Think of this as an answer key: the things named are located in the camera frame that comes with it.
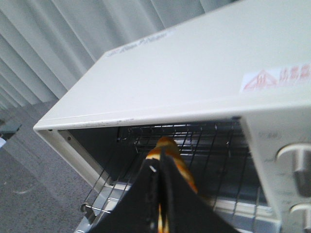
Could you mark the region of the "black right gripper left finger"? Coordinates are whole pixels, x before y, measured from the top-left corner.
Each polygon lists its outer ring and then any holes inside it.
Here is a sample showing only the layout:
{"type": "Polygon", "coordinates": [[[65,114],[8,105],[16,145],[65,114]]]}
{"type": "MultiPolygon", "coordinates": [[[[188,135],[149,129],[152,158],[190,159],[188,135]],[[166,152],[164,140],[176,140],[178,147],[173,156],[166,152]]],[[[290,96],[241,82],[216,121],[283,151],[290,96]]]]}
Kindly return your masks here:
{"type": "Polygon", "coordinates": [[[144,160],[136,181],[112,213],[104,217],[91,233],[156,233],[159,215],[159,165],[144,160]]]}

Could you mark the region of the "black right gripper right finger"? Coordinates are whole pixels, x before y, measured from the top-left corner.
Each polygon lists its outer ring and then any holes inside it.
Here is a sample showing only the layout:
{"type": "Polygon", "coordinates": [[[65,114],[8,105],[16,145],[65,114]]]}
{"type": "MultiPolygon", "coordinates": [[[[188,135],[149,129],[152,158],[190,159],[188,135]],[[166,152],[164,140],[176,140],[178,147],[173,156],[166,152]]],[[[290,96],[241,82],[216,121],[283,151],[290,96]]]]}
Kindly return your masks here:
{"type": "Polygon", "coordinates": [[[161,216],[170,233],[236,233],[192,190],[164,149],[160,151],[161,216]]]}

